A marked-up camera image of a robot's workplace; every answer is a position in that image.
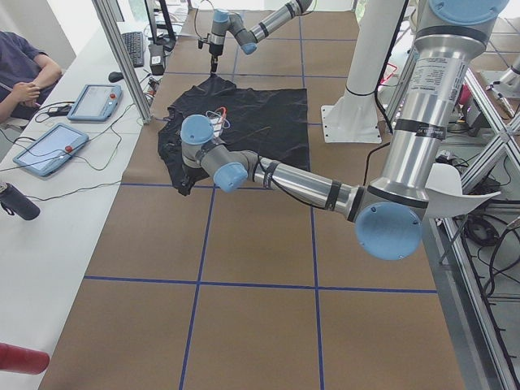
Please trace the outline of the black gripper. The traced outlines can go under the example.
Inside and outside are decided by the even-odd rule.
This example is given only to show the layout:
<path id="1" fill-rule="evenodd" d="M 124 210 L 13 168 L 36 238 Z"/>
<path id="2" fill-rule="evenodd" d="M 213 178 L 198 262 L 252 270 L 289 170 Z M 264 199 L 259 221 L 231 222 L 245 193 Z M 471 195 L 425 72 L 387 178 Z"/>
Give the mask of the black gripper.
<path id="1" fill-rule="evenodd" d="M 210 74 L 215 75 L 218 69 L 219 57 L 223 54 L 223 37 L 209 37 L 209 52 L 212 55 L 210 59 Z"/>

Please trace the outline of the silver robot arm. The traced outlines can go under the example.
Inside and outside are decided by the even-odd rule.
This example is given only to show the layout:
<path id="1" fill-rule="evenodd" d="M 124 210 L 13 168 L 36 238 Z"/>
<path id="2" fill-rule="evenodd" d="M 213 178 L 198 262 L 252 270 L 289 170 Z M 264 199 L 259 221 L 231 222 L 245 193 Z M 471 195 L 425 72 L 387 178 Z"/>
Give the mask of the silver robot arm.
<path id="1" fill-rule="evenodd" d="M 399 260 L 419 246 L 422 220 L 432 216 L 427 180 L 445 138 L 468 65 L 489 41 L 504 1 L 429 1 L 415 36 L 418 50 L 403 111 L 393 129 L 381 175 L 351 187 L 251 151 L 231 151 L 204 115 L 190 115 L 180 131 L 185 166 L 204 171 L 225 192 L 246 180 L 355 225 L 361 247 L 374 257 Z"/>
<path id="2" fill-rule="evenodd" d="M 237 45 L 246 54 L 252 54 L 258 43 L 269 37 L 275 30 L 288 21 L 309 13 L 312 1 L 287 1 L 280 9 L 271 12 L 266 18 L 246 28 L 240 15 L 228 10 L 214 9 L 210 33 L 206 38 L 199 39 L 199 48 L 204 44 L 209 46 L 210 74 L 217 73 L 219 57 L 223 55 L 224 44 L 228 33 L 235 38 Z"/>

